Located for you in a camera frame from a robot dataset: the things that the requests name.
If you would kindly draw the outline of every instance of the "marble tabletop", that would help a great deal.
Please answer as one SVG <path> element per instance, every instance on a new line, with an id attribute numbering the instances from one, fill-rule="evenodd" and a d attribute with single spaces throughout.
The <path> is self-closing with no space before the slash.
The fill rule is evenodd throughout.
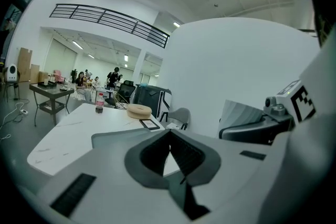
<path id="1" fill-rule="evenodd" d="M 164 130 L 154 116 L 151 120 Z M 53 176 L 92 149 L 92 135 L 142 127 L 139 120 L 127 116 L 126 110 L 104 108 L 98 114 L 94 105 L 82 104 L 38 143 L 27 161 L 33 168 Z"/>

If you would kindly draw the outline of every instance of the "black metal railing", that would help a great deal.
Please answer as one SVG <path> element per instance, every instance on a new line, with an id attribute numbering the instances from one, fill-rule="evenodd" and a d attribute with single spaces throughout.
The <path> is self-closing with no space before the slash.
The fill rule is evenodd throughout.
<path id="1" fill-rule="evenodd" d="M 56 4 L 50 17 L 84 20 L 110 26 L 165 48 L 169 35 L 134 17 L 114 10 L 79 4 Z"/>

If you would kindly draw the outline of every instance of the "white pillar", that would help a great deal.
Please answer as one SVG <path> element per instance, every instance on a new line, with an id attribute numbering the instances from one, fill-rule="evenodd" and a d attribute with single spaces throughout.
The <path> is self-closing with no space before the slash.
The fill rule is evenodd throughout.
<path id="1" fill-rule="evenodd" d="M 134 84 L 136 84 L 138 82 L 138 78 L 141 72 L 141 68 L 143 65 L 143 62 L 145 60 L 145 56 L 146 56 L 147 51 L 145 50 L 141 50 L 140 55 L 138 57 L 137 63 L 135 65 L 135 69 L 133 72 L 133 76 L 132 76 L 132 81 L 134 81 Z"/>

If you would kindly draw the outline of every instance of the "beige round basket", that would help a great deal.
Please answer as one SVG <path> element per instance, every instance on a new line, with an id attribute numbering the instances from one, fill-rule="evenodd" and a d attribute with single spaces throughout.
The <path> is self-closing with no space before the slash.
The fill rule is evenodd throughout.
<path id="1" fill-rule="evenodd" d="M 131 118 L 138 120 L 150 119 L 152 109 L 145 105 L 129 104 L 127 106 L 127 115 Z"/>

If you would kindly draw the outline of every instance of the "white device on stool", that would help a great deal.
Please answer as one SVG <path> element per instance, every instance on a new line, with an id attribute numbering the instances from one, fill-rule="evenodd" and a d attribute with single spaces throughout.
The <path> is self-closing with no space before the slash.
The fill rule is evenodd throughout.
<path id="1" fill-rule="evenodd" d="M 15 64 L 11 64 L 7 70 L 7 82 L 17 82 L 17 68 Z"/>

